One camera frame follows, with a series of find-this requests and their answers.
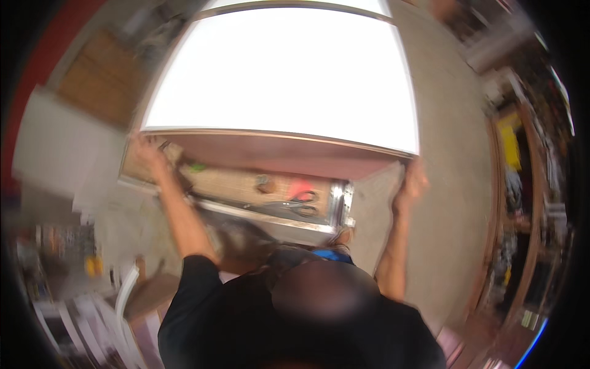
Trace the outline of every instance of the person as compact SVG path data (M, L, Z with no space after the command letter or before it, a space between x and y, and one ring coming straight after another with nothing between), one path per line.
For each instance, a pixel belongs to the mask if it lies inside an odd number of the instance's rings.
M420 161L409 164L393 202L394 223L375 273L376 296L362 300L351 292L356 291L352 283L343 282L357 278L346 279L336 267L360 271L339 243L328 248L336 257L326 249L313 253L280 246L259 270L222 284L219 257L166 156L139 133L130 148L160 187L183 258L178 291L158 333L166 369L445 368L443 352L420 313L404 304L410 211L428 185ZM365 280L360 285L371 289ZM360 306L358 301L372 301L363 305L371 308L351 308ZM290 311L297 314L288 314L289 306L296 306ZM330 320L352 311L346 319Z

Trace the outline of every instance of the forearm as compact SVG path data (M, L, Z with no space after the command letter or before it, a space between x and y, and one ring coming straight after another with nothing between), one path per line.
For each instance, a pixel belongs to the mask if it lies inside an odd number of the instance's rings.
M375 276L381 294L390 299L402 301L406 287L409 206L396 204L393 211L394 222Z
M181 257L198 254L217 264L218 256L209 241L205 225L195 209L186 203L182 188L168 164L156 164L152 175L160 186L160 199Z

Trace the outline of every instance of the black scissors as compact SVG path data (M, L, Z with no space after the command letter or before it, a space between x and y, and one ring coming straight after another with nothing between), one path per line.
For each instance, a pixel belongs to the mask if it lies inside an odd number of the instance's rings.
M259 206L246 205L244 208L257 208L261 210L270 209L288 209L301 217L315 217L318 210L315 206L308 205L317 201L317 194L314 191L302 191L293 196L290 200L270 201Z

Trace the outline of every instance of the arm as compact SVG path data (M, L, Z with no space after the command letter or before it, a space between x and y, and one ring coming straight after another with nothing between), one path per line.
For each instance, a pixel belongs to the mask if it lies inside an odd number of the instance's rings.
M205 226L196 211L186 203L182 188L164 153L140 133L133 134L130 149L149 167L152 177L160 186L160 198L181 257L203 255L218 264L219 258L211 246Z
M404 184L394 199L394 223L375 273L381 294L392 300L404 300L411 209L427 186L422 162L415 159L408 166Z

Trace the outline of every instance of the hand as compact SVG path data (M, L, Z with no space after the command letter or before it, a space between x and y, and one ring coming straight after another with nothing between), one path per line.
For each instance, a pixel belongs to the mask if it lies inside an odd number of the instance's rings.
M168 166L168 158L158 148L153 139L138 131L131 134L129 150L139 162L152 171L152 174L156 168L166 168Z
M394 207L404 210L410 208L428 187L430 183L424 172L422 159L415 158L406 169L404 183L394 199Z

